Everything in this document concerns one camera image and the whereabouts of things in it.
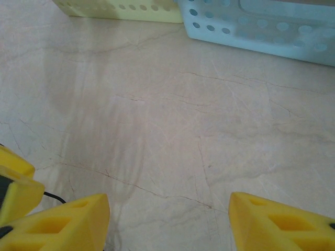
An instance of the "plastic crate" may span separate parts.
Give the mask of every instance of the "plastic crate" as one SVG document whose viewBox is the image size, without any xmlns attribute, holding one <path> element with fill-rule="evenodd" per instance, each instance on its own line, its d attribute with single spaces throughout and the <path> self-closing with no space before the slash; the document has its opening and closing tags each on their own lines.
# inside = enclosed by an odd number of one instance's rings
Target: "plastic crate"
<svg viewBox="0 0 335 251">
<path fill-rule="evenodd" d="M 67 15 L 182 23 L 172 0 L 53 0 Z"/>
<path fill-rule="evenodd" d="M 190 38 L 335 66 L 335 6 L 273 0 L 178 4 Z"/>
</svg>

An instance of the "beige floor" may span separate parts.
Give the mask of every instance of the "beige floor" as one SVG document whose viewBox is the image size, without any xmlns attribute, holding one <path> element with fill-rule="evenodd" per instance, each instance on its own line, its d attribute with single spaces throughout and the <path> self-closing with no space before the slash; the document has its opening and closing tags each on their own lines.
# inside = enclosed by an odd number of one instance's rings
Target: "beige floor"
<svg viewBox="0 0 335 251">
<path fill-rule="evenodd" d="M 108 194 L 108 251 L 235 250 L 233 191 L 335 218 L 334 79 L 182 25 L 0 2 L 0 141 L 49 192 Z"/>
</svg>

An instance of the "yellow robot part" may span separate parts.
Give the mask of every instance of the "yellow robot part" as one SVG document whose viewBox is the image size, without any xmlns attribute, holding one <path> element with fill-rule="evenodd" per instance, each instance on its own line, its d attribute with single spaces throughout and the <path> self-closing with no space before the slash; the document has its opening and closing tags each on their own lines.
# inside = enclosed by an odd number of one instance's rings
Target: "yellow robot part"
<svg viewBox="0 0 335 251">
<path fill-rule="evenodd" d="M 88 196 L 0 227 L 0 251 L 102 251 L 108 222 L 107 195 Z"/>
<path fill-rule="evenodd" d="M 35 168 L 23 158 L 13 153 L 10 149 L 0 144 L 0 166 L 12 169 L 29 178 L 34 177 Z"/>
<path fill-rule="evenodd" d="M 233 192 L 229 219 L 238 251 L 335 251 L 335 220 Z"/>
<path fill-rule="evenodd" d="M 0 225 L 25 216 L 41 201 L 44 185 L 0 166 Z"/>
</svg>

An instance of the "black wire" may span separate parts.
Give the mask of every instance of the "black wire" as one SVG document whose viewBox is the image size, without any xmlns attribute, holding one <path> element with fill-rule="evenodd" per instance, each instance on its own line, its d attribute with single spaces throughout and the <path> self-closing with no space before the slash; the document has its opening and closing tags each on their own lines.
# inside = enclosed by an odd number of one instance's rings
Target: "black wire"
<svg viewBox="0 0 335 251">
<path fill-rule="evenodd" d="M 56 199 L 56 200 L 62 202 L 63 204 L 66 203 L 66 201 L 63 200 L 61 197 L 59 197 L 59 196 L 57 196 L 57 195 L 53 195 L 52 193 L 44 192 L 44 195 L 49 196 L 49 197 L 51 197 L 51 198 L 53 198 L 53 199 Z"/>
</svg>

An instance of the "yellow plastic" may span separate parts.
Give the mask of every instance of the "yellow plastic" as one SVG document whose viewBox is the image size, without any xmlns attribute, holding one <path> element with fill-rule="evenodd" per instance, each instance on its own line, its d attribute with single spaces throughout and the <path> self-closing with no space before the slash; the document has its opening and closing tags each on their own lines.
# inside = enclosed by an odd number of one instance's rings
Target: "yellow plastic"
<svg viewBox="0 0 335 251">
<path fill-rule="evenodd" d="M 3 166 L 0 180 L 0 225 L 25 216 L 40 203 L 44 193 L 40 182 Z"/>
<path fill-rule="evenodd" d="M 172 0 L 53 0 L 67 15 L 182 23 Z"/>
<path fill-rule="evenodd" d="M 322 215 L 234 192 L 229 219 L 238 251 L 335 251 L 335 220 Z"/>
<path fill-rule="evenodd" d="M 89 196 L 8 223 L 0 251 L 102 251 L 108 222 L 107 196 Z"/>
<path fill-rule="evenodd" d="M 0 166 L 10 168 L 29 178 L 33 178 L 35 168 L 23 158 L 13 153 L 10 149 L 0 144 Z"/>
</svg>

